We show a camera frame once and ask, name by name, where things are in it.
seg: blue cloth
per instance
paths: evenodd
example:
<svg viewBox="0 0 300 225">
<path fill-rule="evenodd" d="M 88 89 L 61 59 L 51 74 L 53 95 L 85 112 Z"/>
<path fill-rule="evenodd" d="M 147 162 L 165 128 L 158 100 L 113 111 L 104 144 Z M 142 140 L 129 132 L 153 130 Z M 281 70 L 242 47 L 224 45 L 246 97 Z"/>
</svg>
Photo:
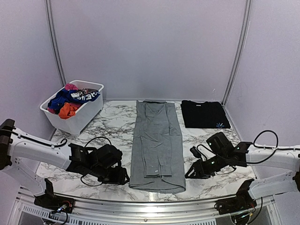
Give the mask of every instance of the blue cloth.
<svg viewBox="0 0 300 225">
<path fill-rule="evenodd" d="M 93 91 L 84 96 L 73 98 L 71 94 L 76 92 L 78 92 L 78 90 L 66 90 L 66 89 L 60 90 L 56 94 L 55 98 L 50 100 L 50 102 L 48 103 L 48 108 L 59 111 L 66 102 L 75 102 L 75 103 L 84 104 L 89 101 L 95 101 L 100 96 L 100 93 L 98 91 Z"/>
</svg>

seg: white bin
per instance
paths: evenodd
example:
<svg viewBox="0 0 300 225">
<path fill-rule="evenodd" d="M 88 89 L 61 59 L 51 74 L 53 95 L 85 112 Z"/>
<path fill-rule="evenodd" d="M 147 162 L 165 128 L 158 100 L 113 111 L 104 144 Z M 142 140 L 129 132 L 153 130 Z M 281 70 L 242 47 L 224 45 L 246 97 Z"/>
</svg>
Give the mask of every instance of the white bin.
<svg viewBox="0 0 300 225">
<path fill-rule="evenodd" d="M 83 128 L 96 116 L 96 114 L 102 110 L 103 107 L 103 95 L 102 89 L 104 85 L 99 83 L 92 83 L 87 81 L 71 81 L 70 83 L 76 85 L 78 89 L 90 88 L 96 89 L 100 92 L 100 96 L 93 102 L 89 101 L 84 103 L 77 111 L 76 115 L 72 116 L 66 120 L 61 119 L 58 115 L 52 114 L 47 110 L 48 103 L 52 98 L 57 94 L 57 91 L 54 95 L 48 98 L 41 106 L 40 109 L 46 114 L 47 118 L 51 124 L 56 128 L 68 132 L 72 135 L 78 135 Z"/>
</svg>

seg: blue printed star logo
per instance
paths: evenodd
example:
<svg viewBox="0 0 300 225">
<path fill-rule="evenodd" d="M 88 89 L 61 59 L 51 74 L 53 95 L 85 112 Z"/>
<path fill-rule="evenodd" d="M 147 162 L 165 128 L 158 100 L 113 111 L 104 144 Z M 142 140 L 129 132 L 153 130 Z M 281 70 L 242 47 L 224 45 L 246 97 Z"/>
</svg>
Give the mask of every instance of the blue printed star logo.
<svg viewBox="0 0 300 225">
<path fill-rule="evenodd" d="M 223 125 L 223 123 L 217 123 L 216 127 L 217 127 L 217 128 L 223 128 L 224 125 Z"/>
</svg>

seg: white marble surface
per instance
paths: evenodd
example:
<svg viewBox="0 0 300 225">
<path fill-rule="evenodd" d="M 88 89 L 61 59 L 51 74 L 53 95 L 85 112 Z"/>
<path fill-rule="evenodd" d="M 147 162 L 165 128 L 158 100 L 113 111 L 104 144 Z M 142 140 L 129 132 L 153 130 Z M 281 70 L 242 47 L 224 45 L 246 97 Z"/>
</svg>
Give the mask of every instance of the white marble surface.
<svg viewBox="0 0 300 225">
<path fill-rule="evenodd" d="M 52 138 L 58 142 L 62 138 L 67 138 L 69 142 L 84 145 L 88 140 L 96 136 L 108 137 L 112 144 L 123 152 L 122 166 L 127 169 L 130 175 L 131 149 L 133 139 L 133 129 L 136 118 L 135 101 L 110 101 L 104 102 L 103 110 L 89 123 L 79 136 L 72 136 L 57 130 Z M 189 129 L 184 127 L 181 114 L 180 102 L 175 102 L 179 124 L 183 136 L 183 157 L 185 172 L 188 171 L 196 158 L 189 149 L 200 143 L 206 145 L 206 139 L 216 132 L 222 131 L 234 145 L 238 143 L 238 137 L 231 129 Z M 90 146 L 100 147 L 106 142 L 101 139 L 93 141 Z M 209 158 L 212 153 L 203 149 L 202 152 Z M 219 173 L 226 173 L 232 168 L 225 168 Z M 98 187 L 88 187 L 80 182 L 80 174 L 66 172 L 53 165 L 41 163 L 37 169 L 38 175 L 48 178 L 57 193 L 94 198 L 102 200 L 116 201 L 186 201 L 218 197 L 235 194 L 244 180 L 254 178 L 255 175 L 251 167 L 237 167 L 237 170 L 227 175 L 216 175 L 206 180 L 186 179 L 187 189 L 178 194 L 152 193 L 124 186 L 101 185 Z M 85 181 L 89 184 L 98 184 L 97 179 L 87 176 Z"/>
</svg>

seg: folded black shirt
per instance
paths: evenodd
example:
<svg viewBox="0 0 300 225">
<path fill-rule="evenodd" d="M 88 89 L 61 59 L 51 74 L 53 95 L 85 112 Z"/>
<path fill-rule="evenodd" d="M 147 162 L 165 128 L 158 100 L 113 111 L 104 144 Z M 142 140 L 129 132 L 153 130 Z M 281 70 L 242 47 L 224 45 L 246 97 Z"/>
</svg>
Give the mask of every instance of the folded black shirt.
<svg viewBox="0 0 300 225">
<path fill-rule="evenodd" d="M 183 100 L 181 110 L 186 128 L 230 128 L 219 102 L 197 103 Z"/>
</svg>

